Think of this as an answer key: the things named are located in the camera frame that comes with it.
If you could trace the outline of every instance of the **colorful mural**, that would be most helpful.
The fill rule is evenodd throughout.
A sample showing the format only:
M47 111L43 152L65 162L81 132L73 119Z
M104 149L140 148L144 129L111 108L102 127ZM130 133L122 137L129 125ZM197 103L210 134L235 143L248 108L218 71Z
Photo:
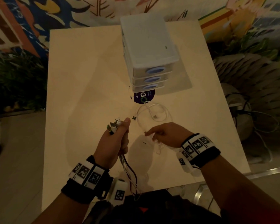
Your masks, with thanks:
M47 58L51 29L114 25L146 12L198 19L207 42L280 30L280 0L0 0L0 49L19 46Z

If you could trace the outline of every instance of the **tabletop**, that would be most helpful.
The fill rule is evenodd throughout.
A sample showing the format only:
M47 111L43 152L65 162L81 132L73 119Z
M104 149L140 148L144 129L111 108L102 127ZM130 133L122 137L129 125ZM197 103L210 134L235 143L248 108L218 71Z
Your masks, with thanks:
M152 102L166 107L173 122L207 135L240 172L250 172L198 21L166 26L180 60L168 84L151 91ZM142 104L129 86L120 26L51 30L42 210L75 165L94 153L106 125L136 115ZM173 150L156 150L143 131L158 123L143 114L140 125L131 121L126 155L142 191L203 181L182 170ZM110 175L125 178L119 160Z

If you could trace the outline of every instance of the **drawer handle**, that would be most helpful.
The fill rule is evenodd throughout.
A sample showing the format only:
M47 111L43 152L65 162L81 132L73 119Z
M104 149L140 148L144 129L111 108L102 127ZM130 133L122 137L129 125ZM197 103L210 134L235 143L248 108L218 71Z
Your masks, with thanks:
M166 67L153 67L153 68L150 68L146 71L147 74L157 74L157 73L160 73L162 71L164 71L166 69Z
M149 90L149 89L152 89L152 88L157 87L157 86L158 86L158 84L152 84L152 85L144 86L143 89Z
M155 82L157 80L160 80L161 77L160 76L156 76L156 77L151 77L151 78L147 78L144 80L144 82Z

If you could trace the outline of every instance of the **plastic drawer organizer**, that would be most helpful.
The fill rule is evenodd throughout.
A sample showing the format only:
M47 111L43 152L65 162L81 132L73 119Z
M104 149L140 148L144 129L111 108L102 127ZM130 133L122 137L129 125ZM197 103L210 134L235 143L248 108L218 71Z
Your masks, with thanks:
M163 17L145 13L123 16L120 22L124 59L134 93L166 86L179 56Z

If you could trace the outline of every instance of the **floor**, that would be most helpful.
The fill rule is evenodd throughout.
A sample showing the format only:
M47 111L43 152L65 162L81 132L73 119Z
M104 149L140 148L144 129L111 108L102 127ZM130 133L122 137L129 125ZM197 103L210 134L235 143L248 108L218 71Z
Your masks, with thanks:
M0 123L0 224L28 224L41 213L45 112L6 117ZM269 164L251 165L252 172L280 167L280 157ZM280 174L253 180L280 203ZM172 195L193 200L199 183L170 188ZM212 199L205 190L199 205ZM210 210L219 214L216 202Z

